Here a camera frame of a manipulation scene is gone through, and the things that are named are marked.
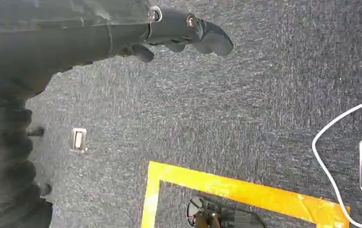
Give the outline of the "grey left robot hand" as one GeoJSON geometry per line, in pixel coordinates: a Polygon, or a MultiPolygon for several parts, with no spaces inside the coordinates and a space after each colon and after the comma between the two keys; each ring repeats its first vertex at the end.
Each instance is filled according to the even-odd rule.
{"type": "Polygon", "coordinates": [[[233,49],[219,26],[148,0],[0,0],[0,100],[28,99],[56,73],[114,56],[149,62],[147,45],[233,49]]]}

